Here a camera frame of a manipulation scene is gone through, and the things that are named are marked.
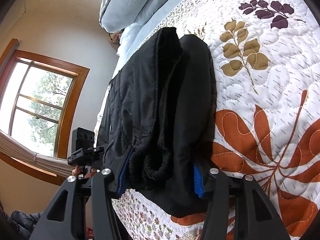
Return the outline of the person's left hand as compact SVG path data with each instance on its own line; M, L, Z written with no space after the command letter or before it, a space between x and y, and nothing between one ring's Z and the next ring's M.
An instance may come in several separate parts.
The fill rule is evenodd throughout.
M75 167L75 169L72 171L72 175L73 175L73 176L78 176L78 175L80 174L80 172L81 172L81 168L77 165L77 166ZM89 172L88 174L86 174L86 175L84 176L84 178L91 178L91 177L95 176L96 174L97 174L97 169L96 169L96 168L92 168L92 169L91 169L91 172Z

